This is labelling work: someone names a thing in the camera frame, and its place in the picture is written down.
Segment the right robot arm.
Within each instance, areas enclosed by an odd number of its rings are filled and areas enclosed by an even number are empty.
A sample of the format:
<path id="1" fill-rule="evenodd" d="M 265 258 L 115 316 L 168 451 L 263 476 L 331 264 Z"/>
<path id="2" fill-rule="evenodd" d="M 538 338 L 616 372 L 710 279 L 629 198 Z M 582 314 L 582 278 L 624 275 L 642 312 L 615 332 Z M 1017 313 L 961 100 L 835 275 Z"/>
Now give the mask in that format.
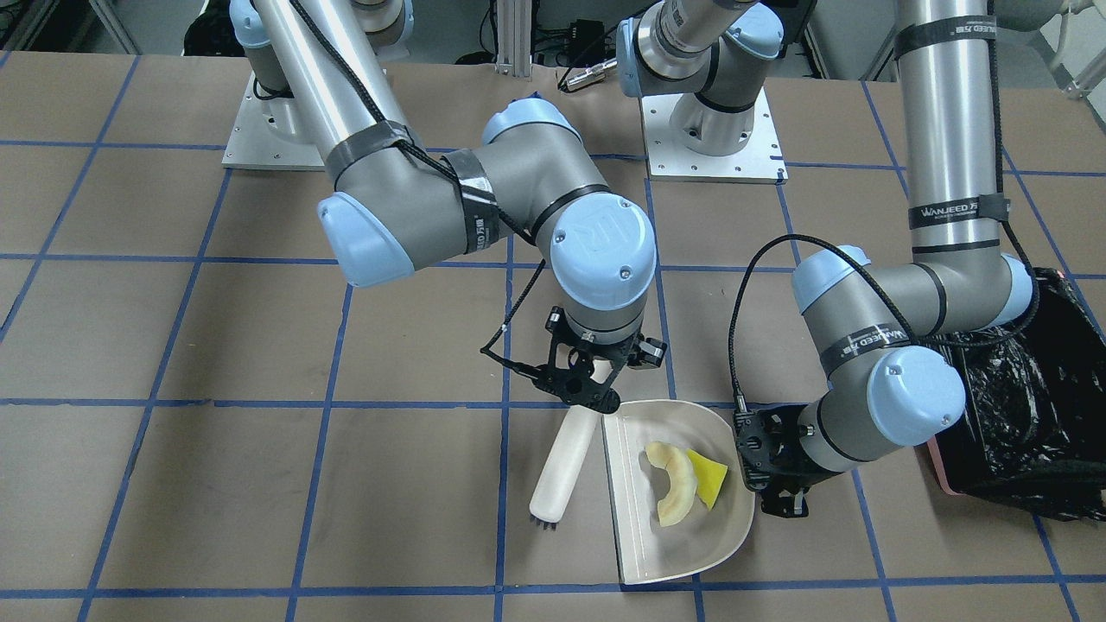
<path id="1" fill-rule="evenodd" d="M 546 362 L 499 364 L 565 404 L 616 412 L 620 370 L 659 367 L 667 350 L 641 334 L 658 263 L 653 222 L 613 193 L 546 99 L 498 111 L 477 149 L 428 154 L 359 23 L 371 7 L 230 4 L 257 86 L 291 102 L 292 137 L 315 147 L 331 178 L 317 216 L 345 279 L 379 286 L 517 235 L 541 253 L 564 300 L 546 322 Z"/>

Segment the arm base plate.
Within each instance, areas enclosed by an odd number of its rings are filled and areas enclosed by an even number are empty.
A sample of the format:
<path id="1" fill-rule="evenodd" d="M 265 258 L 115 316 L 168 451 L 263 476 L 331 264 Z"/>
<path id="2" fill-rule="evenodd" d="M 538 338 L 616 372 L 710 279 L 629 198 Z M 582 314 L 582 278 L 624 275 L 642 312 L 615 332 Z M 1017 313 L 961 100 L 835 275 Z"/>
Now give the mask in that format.
<path id="1" fill-rule="evenodd" d="M 296 99 L 257 99 L 254 75 L 246 82 L 222 165 L 255 172 L 322 172 L 315 142 L 307 137 Z"/>
<path id="2" fill-rule="evenodd" d="M 766 91 L 734 114 L 707 107 L 690 93 L 645 96 L 640 106 L 655 180 L 787 182 Z"/>

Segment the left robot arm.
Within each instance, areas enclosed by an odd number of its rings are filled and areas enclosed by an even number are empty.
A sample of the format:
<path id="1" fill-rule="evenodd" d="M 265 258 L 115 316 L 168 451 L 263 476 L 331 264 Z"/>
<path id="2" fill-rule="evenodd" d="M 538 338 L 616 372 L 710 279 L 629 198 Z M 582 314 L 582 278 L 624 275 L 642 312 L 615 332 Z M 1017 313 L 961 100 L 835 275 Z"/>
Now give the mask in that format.
<path id="1" fill-rule="evenodd" d="M 912 262 L 874 267 L 854 245 L 805 237 L 817 252 L 791 291 L 820 354 L 827 392 L 805 406 L 748 410 L 727 355 L 735 449 L 762 511 L 808 514 L 813 485 L 930 440 L 966 411 L 963 379 L 935 350 L 951 333 L 1022 319 L 1039 284 L 1003 191 L 993 1 L 900 1 L 893 58 L 907 114 Z"/>

